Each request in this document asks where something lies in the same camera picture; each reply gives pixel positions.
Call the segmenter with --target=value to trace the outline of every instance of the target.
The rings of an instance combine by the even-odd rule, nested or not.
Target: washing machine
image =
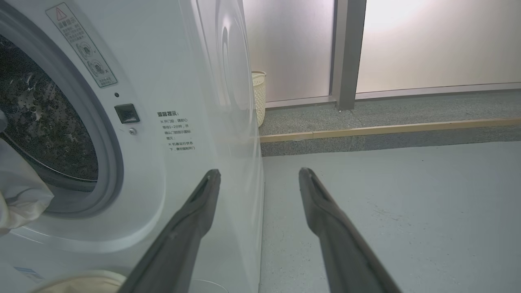
[[[128,275],[210,169],[192,284],[258,290],[264,177],[241,0],[0,1],[1,138],[54,199],[0,237],[0,284]]]

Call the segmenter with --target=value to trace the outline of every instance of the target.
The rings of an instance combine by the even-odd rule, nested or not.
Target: laundry basket
[[[264,122],[266,113],[266,73],[252,71],[253,94],[255,95],[255,109],[257,110],[257,125],[260,127]]]

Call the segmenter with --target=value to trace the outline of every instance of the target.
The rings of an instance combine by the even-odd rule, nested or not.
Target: washing machine drum
[[[75,180],[97,180],[94,145],[52,79],[6,38],[0,41],[0,109],[6,141],[34,165]]]

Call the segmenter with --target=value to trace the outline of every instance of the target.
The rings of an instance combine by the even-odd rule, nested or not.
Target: washing machine door opening
[[[0,109],[8,119],[0,137],[55,196],[46,214],[88,217],[115,200],[122,156],[97,96],[63,51],[3,2]]]

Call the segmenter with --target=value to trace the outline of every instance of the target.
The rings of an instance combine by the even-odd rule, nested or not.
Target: wooden strip
[[[298,133],[286,133],[281,135],[270,135],[261,136],[260,141],[262,142],[276,142],[276,141],[288,141],[288,140],[303,140],[312,139],[313,132],[298,132]]]
[[[261,136],[260,141],[261,142],[275,142],[275,141],[289,141],[289,140],[300,140],[300,139],[331,138],[331,137],[345,137],[345,136],[381,135],[381,134],[400,133],[400,132],[417,132],[417,131],[449,130],[449,129],[463,129],[463,128],[477,128],[477,127],[510,126],[510,125],[520,125],[520,124],[521,124],[521,118],[447,121],[447,122],[434,122],[434,123],[418,123],[418,124],[387,125],[387,126],[364,127],[364,128],[350,128],[350,129],[330,130],[330,131],[288,133],[288,134],[283,134],[283,135]]]

